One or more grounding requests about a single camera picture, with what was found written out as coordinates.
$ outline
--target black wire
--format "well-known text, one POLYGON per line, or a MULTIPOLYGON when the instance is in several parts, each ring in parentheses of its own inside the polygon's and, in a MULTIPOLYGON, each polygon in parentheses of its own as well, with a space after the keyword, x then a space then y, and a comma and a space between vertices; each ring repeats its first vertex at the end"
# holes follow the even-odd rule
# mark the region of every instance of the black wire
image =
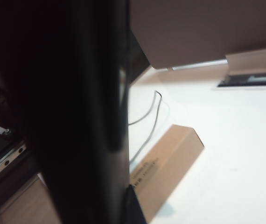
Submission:
POLYGON ((136 157, 139 155, 139 153, 143 150, 144 146, 146 146, 146 144, 150 141, 150 139, 152 138, 153 136, 153 133, 154 133, 154 130, 156 128, 156 125, 157 125, 157 120, 158 120, 158 114, 159 114, 159 109, 160 109, 160 105, 161 105, 161 102, 162 102, 162 95, 161 93, 159 93, 158 91, 155 91, 155 96, 156 96, 156 93, 158 93, 160 95, 160 100, 159 100, 159 104, 158 104, 158 107, 157 107, 157 113, 156 113, 156 118, 155 118, 155 122, 154 122, 154 126, 152 128, 152 131, 150 133, 150 135, 148 136, 147 140, 145 140, 145 142, 141 145, 141 147, 138 149, 137 153, 133 156, 133 158, 129 161, 129 164, 131 164, 135 159, 136 157))
POLYGON ((136 121, 134 121, 134 122, 132 122, 132 123, 130 123, 130 124, 128 124, 128 125, 134 125, 134 124, 140 122, 141 120, 143 120, 144 118, 146 118, 147 115, 149 115, 149 113, 152 111, 153 106, 154 106, 154 104, 155 104, 156 93, 158 93, 158 91, 155 91, 155 92, 154 92, 154 98, 153 98, 153 101, 152 101, 152 105, 150 106, 150 109, 148 109, 147 113, 146 113, 145 115, 143 115, 141 118, 139 118, 138 120, 136 120, 136 121))

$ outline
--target cardboard box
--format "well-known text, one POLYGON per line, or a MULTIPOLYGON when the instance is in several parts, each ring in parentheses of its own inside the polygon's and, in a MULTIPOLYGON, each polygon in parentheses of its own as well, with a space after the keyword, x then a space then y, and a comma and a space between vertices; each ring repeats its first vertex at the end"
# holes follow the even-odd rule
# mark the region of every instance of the cardboard box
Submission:
POLYGON ((203 150, 193 128, 172 125, 130 175, 149 223, 203 150))

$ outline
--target cardboard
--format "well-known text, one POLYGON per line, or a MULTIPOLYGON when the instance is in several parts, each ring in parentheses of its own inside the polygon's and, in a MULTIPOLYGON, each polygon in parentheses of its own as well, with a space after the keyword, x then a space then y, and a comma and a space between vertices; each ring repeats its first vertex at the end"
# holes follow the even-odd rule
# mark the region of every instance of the cardboard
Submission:
POLYGON ((203 150, 193 128, 172 125, 130 175, 149 223, 203 150))
POLYGON ((229 75, 266 73, 266 49, 226 55, 229 75))

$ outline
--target white table surface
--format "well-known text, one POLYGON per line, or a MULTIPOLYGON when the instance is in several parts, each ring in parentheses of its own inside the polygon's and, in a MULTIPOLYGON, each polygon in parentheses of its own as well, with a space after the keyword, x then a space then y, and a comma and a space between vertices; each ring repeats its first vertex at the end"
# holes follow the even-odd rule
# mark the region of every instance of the white table surface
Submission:
MULTIPOLYGON (((130 89, 129 122, 148 110, 154 90, 163 95, 154 136, 131 171, 171 124, 193 127, 205 145, 151 224, 266 224, 266 87, 219 90, 227 70, 151 68, 130 89)), ((154 118, 155 109, 129 127, 130 158, 154 118)))

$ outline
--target black monitor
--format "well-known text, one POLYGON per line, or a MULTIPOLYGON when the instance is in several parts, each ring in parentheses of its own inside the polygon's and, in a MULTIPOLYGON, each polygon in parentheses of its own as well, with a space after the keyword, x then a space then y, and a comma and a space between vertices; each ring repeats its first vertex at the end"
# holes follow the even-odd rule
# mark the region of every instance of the black monitor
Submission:
POLYGON ((25 139, 63 223, 127 219, 129 35, 127 1, 0 1, 0 126, 25 139))

